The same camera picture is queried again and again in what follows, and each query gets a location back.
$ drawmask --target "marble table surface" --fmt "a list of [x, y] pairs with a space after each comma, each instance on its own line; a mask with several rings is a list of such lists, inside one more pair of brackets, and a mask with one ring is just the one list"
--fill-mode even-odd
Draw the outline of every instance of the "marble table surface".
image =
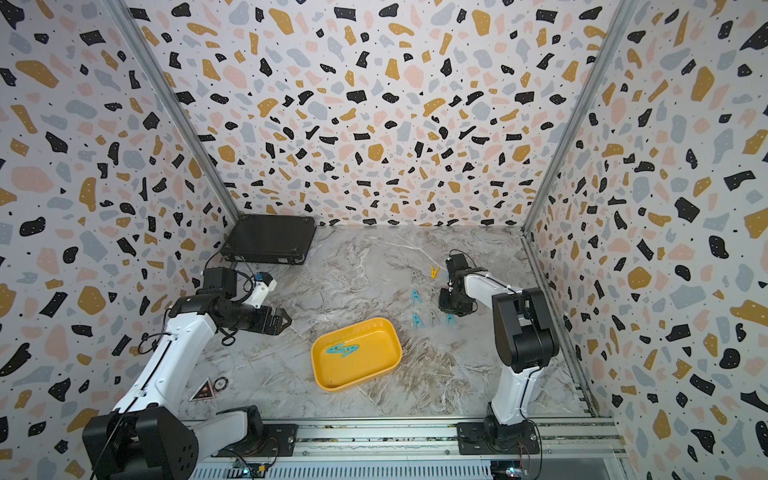
[[[197, 362], [180, 405], [183, 420], [256, 405], [264, 418], [350, 418], [484, 415], [502, 364], [495, 350], [492, 313], [477, 312], [446, 325], [437, 307], [451, 249], [513, 286], [534, 286], [519, 229], [318, 227], [302, 266], [238, 264], [266, 271], [277, 289], [266, 303], [281, 306], [293, 325], [279, 336], [238, 332], [232, 346], [212, 339]], [[436, 278], [432, 267], [440, 266]], [[412, 300], [416, 290], [422, 302]], [[430, 312], [440, 321], [430, 325]], [[413, 314], [425, 328], [414, 329]], [[382, 316], [395, 326], [402, 361], [390, 374], [344, 392], [316, 383], [310, 348], [324, 333]], [[213, 399], [189, 399], [209, 379], [226, 377]], [[554, 358], [533, 392], [530, 415], [584, 415], [586, 405], [565, 361]]]

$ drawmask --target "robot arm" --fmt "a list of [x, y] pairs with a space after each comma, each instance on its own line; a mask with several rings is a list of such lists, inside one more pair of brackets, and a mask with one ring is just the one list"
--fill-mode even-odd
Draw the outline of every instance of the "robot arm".
[[490, 422], [494, 432], [489, 438], [498, 438], [504, 430], [500, 425], [525, 421], [532, 384], [560, 351], [552, 317], [538, 288], [522, 289], [494, 278], [484, 268], [470, 268], [462, 254], [451, 255], [445, 265], [449, 281], [440, 291], [440, 310], [464, 316], [472, 313], [476, 301], [493, 311], [496, 351], [504, 365], [486, 428]]
[[247, 299], [237, 293], [237, 272], [205, 270], [203, 288], [177, 300], [141, 375], [107, 415], [91, 419], [83, 443], [99, 480], [108, 478], [185, 480], [197, 461], [227, 447], [247, 452], [264, 440], [255, 406], [221, 412], [189, 429], [178, 406], [197, 358], [219, 329], [279, 335], [291, 323], [283, 309], [263, 306], [276, 281], [268, 273], [253, 279]]

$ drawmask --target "yellow tray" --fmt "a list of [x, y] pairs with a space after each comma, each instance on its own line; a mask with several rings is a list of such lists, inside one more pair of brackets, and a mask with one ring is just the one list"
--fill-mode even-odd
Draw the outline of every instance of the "yellow tray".
[[402, 359], [395, 327], [381, 317], [321, 336], [312, 345], [317, 385], [339, 392], [393, 370]]

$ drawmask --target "patterned wall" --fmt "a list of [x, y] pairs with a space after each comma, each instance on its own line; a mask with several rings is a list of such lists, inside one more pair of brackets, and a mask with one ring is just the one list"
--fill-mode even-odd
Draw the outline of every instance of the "patterned wall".
[[639, 478], [768, 478], [767, 45], [765, 2], [640, 2], [535, 224]]
[[521, 222], [617, 1], [367, 3], [129, 5], [242, 210]]
[[0, 12], [0, 478], [82, 478], [227, 222], [101, 4]]

